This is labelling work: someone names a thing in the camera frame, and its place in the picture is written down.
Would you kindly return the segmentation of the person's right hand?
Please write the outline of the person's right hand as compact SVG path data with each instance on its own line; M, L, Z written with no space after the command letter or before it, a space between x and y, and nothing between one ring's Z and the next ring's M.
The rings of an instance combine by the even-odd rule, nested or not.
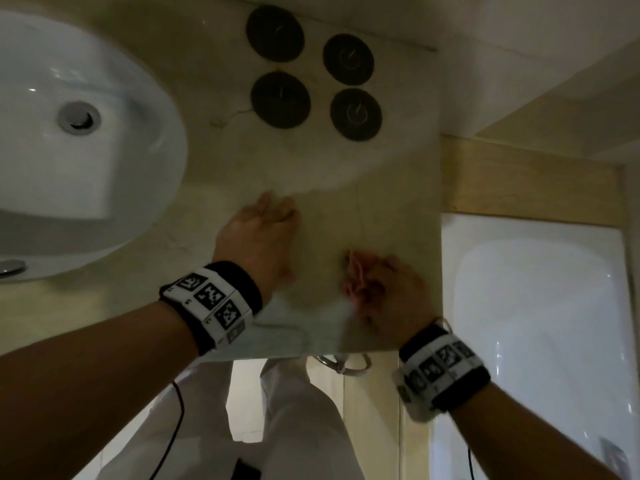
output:
M380 336L381 340L400 350L418 332L436 320L429 290L423 277L409 264L399 259L399 317L360 317Z

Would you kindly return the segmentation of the person's left hand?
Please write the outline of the person's left hand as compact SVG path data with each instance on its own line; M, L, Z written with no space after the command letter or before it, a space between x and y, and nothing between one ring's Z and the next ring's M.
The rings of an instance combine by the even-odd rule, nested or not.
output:
M291 196L276 198L270 192L240 209L220 230L215 241L212 263L232 262L256 284L267 305L277 285L276 266L291 263L294 239L301 215Z

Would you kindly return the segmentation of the pink cloth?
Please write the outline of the pink cloth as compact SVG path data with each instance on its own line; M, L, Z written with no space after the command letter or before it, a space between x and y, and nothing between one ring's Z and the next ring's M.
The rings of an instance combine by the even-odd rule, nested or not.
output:
M382 284L370 282L367 275L381 257L364 250L348 250L345 257L345 277L342 281L342 293L349 298L357 310L361 311L384 292Z

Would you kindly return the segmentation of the person's right forearm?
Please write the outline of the person's right forearm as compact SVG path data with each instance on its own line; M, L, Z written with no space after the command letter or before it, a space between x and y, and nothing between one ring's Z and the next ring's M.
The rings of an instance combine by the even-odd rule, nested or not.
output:
M619 480L492 382L448 413L489 480Z

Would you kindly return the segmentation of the person's left forearm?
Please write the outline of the person's left forearm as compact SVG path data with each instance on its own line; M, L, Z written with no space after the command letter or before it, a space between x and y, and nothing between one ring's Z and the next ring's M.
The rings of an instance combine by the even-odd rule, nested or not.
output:
M71 480L214 340L156 301L0 356L0 480Z

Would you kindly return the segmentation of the left marker wristband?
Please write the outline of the left marker wristband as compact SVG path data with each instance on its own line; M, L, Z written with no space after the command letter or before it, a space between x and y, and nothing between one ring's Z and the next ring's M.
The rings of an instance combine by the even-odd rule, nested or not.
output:
M262 311L256 283L240 266L219 261L162 286L159 300L187 325L199 356L236 341Z

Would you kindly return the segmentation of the marker wristband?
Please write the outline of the marker wristband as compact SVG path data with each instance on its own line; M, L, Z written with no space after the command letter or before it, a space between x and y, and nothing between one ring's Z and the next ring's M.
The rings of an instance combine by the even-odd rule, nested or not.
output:
M438 322L409 339L399 360L392 380L406 412L417 423L451 412L492 381L482 359Z
M256 283L240 266L219 261L162 286L159 300L187 325L199 356L236 341L262 311Z

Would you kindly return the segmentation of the right marker wristband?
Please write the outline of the right marker wristband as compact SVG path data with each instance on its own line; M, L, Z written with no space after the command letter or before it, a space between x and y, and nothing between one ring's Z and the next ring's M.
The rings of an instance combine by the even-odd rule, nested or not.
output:
M399 360L392 380L406 412L417 423L451 412L492 381L482 359L438 322L409 339Z

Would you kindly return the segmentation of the person's white clothing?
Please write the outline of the person's white clothing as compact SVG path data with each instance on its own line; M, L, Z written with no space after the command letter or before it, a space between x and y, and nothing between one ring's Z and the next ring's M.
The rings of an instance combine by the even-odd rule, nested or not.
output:
M363 480L340 412L310 382L305 357L265 363L264 430L255 444L230 431L232 368L195 359L99 480Z

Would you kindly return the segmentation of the dark round coaster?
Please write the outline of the dark round coaster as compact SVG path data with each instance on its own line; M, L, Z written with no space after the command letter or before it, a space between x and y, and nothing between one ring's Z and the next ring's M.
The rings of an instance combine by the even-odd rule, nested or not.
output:
M250 100L256 115L268 125L292 129L304 123L310 114L311 101L304 84L283 71L274 71L258 78Z
M338 82L361 86L374 72L374 56L368 45L352 34L336 34L323 49L325 69Z
M340 135L358 143L374 138L383 121L376 99L357 88L343 89L333 97L330 118Z
M277 6L254 9L247 19L245 33L252 49L275 63L294 61L305 47L305 34L299 21Z

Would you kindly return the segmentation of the white bathtub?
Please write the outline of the white bathtub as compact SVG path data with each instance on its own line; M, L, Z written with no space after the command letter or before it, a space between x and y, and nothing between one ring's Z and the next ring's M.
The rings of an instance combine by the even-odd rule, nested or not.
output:
M640 480L625 248L601 226L444 214L444 315L508 395Z

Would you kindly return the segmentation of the white sink basin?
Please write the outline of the white sink basin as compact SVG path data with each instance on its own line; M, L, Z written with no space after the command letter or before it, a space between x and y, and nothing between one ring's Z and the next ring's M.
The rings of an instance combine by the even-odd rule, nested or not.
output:
M98 108L88 136L62 104ZM188 139L172 98L112 43L68 23L0 9L0 260L36 280L101 259L174 200Z

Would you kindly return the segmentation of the metal sink drain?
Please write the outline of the metal sink drain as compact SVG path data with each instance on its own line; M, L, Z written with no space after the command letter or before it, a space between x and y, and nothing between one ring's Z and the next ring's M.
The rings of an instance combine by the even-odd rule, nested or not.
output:
M101 114L93 104L72 101L62 104L56 122L62 131L72 136L88 136L102 124Z

